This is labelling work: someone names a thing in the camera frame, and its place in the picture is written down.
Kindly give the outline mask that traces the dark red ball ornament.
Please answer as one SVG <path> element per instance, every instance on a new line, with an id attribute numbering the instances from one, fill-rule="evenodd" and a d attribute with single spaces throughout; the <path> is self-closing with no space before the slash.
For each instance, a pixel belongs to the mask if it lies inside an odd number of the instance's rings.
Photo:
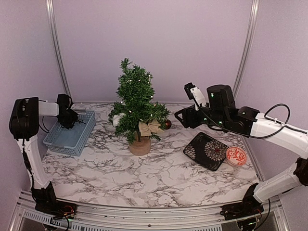
<path id="1" fill-rule="evenodd" d="M 165 129 L 170 129 L 171 126 L 172 126 L 172 122 L 171 122 L 169 119 L 167 119 L 167 120 L 165 121 Z"/>

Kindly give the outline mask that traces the white fluffy pompom ornament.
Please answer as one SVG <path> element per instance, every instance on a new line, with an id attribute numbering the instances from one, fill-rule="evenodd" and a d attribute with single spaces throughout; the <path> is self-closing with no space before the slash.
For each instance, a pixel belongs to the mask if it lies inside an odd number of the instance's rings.
<path id="1" fill-rule="evenodd" d="M 114 116 L 112 117 L 112 124 L 113 124 L 113 126 L 114 126 L 114 127 L 118 126 L 118 124 L 120 123 L 120 119 L 121 119 L 122 117 L 124 117 L 125 115 L 126 115 L 125 113 L 119 113 L 119 114 L 117 114 L 117 115 L 114 115 Z"/>

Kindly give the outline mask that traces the beige burlap bow ornament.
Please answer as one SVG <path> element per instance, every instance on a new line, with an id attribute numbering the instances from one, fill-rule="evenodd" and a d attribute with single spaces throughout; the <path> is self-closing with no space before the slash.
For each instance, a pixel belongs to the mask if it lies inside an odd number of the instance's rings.
<path id="1" fill-rule="evenodd" d="M 152 134 L 164 132 L 164 130 L 160 128 L 161 125 L 158 123 L 157 120 L 153 120 L 147 124 L 139 122 L 138 126 L 139 126 L 139 132 L 142 137 L 151 136 Z"/>

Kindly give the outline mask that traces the clear string ornament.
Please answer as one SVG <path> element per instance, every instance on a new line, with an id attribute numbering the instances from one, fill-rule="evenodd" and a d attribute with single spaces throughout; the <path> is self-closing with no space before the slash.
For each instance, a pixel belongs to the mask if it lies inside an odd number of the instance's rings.
<path id="1" fill-rule="evenodd" d="M 143 122 L 162 121 L 169 115 L 165 105 L 152 102 L 155 91 L 151 79 L 151 73 L 143 69 L 130 70 L 119 77 L 118 96 L 128 114 Z"/>

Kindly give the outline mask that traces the small green christmas tree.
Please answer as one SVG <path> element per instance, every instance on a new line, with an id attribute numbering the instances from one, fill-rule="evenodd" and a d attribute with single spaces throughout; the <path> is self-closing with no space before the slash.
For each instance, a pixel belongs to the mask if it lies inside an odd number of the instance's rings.
<path id="1" fill-rule="evenodd" d="M 120 63 L 121 75 L 114 102 L 108 115 L 115 134 L 128 142 L 129 151 L 135 156 L 150 152 L 151 141 L 159 141 L 160 133 L 169 129 L 170 111 L 164 104 L 154 102 L 153 75 L 144 67 L 124 58 Z"/>

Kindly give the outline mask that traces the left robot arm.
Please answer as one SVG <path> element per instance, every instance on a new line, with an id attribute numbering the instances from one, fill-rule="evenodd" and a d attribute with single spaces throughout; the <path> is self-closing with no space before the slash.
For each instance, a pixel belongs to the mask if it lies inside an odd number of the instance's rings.
<path id="1" fill-rule="evenodd" d="M 78 120 L 78 114 L 71 109 L 72 105 L 73 101 L 67 94 L 59 94 L 55 103 L 38 97 L 17 99 L 9 121 L 10 133 L 17 141 L 32 183 L 31 194 L 35 202 L 50 214 L 57 214 L 61 204 L 42 166 L 38 149 L 39 119 L 56 117 L 61 126 L 71 129 Z"/>

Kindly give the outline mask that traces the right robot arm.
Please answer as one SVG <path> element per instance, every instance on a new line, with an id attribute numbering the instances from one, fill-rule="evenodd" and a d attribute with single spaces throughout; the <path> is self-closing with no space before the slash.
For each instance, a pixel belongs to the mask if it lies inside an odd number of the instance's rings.
<path id="1" fill-rule="evenodd" d="M 231 87 L 213 85 L 206 89 L 205 97 L 193 83 L 184 90 L 194 105 L 175 113 L 176 119 L 185 128 L 196 128 L 201 124 L 218 127 L 223 132 L 232 132 L 247 138 L 266 140 L 283 147 L 299 157 L 280 174 L 249 187 L 238 211 L 248 216 L 260 204 L 295 187 L 308 184 L 308 132 L 281 122 L 257 109 L 243 106 L 236 108 Z"/>

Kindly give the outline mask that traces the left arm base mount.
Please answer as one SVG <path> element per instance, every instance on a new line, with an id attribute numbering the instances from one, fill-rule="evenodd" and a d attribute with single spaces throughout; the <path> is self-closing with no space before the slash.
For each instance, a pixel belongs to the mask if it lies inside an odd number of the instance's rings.
<path id="1" fill-rule="evenodd" d="M 70 202 L 56 201 L 55 203 L 36 202 L 35 209 L 56 218 L 73 218 L 77 209 L 77 205 Z"/>

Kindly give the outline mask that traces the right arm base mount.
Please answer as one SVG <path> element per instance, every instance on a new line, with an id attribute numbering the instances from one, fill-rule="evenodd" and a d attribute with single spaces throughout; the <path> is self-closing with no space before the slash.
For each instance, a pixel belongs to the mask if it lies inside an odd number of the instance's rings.
<path id="1" fill-rule="evenodd" d="M 220 214 L 225 218 L 225 220 L 232 220 L 259 214 L 262 213 L 263 211 L 264 208 L 262 205 L 253 205 L 250 202 L 248 203 L 239 202 L 239 203 L 223 205 L 221 207 Z"/>

